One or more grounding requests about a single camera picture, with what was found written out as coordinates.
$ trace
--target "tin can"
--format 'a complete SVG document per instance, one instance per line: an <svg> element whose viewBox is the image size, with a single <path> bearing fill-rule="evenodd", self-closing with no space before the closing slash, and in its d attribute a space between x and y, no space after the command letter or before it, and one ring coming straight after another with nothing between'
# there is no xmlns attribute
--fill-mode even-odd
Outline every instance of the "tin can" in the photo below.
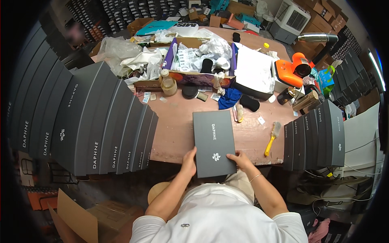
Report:
<svg viewBox="0 0 389 243"><path fill-rule="evenodd" d="M296 96L296 90L294 87L288 87L284 89L278 96L277 96L277 101L281 105L284 105L287 103L289 100L293 99L293 97Z"/></svg>

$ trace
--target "brush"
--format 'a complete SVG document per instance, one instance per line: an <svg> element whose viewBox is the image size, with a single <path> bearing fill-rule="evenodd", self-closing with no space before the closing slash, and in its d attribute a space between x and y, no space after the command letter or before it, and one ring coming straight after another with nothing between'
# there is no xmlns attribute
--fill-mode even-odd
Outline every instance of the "brush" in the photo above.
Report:
<svg viewBox="0 0 389 243"><path fill-rule="evenodd" d="M274 122L274 127L272 130L272 138L270 139L270 142L268 143L266 150L265 150L265 156L269 156L270 148L272 147L273 140L278 137L281 130L281 123Z"/></svg>

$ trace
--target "bracelet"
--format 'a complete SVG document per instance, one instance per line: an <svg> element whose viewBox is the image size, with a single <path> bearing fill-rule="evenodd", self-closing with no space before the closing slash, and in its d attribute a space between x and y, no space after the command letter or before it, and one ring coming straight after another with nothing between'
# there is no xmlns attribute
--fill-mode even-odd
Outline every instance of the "bracelet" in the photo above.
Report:
<svg viewBox="0 0 389 243"><path fill-rule="evenodd" d="M261 174L262 174L262 173L261 173ZM256 175L253 179L257 178L257 177L260 176L261 174ZM252 182L253 179L251 179L250 183Z"/></svg>

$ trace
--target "hand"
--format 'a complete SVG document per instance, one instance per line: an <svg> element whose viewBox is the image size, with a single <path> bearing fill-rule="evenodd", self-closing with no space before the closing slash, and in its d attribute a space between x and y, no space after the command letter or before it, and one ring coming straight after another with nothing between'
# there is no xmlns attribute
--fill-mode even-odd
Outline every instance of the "hand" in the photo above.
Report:
<svg viewBox="0 0 389 243"><path fill-rule="evenodd" d="M236 150L236 155L233 154L227 154L227 158L235 161L235 163L239 166L239 168L244 172L250 168L255 168L255 166L252 164L252 162L249 160L245 152Z"/></svg>
<svg viewBox="0 0 389 243"><path fill-rule="evenodd" d="M196 146L190 150L182 159L180 172L189 175L190 177L196 174L195 154L197 152Z"/></svg>

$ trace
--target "person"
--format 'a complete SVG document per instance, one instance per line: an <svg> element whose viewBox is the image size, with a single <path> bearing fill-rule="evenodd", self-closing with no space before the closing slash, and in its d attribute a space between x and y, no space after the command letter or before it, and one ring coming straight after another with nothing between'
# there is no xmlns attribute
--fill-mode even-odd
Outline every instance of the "person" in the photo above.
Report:
<svg viewBox="0 0 389 243"><path fill-rule="evenodd" d="M236 174L223 184L189 190L168 221L196 173L196 151L184 156L177 176L134 221L130 243L308 242L300 214L288 211L277 189L241 151L227 154L240 168ZM263 211L253 206L254 193Z"/></svg>

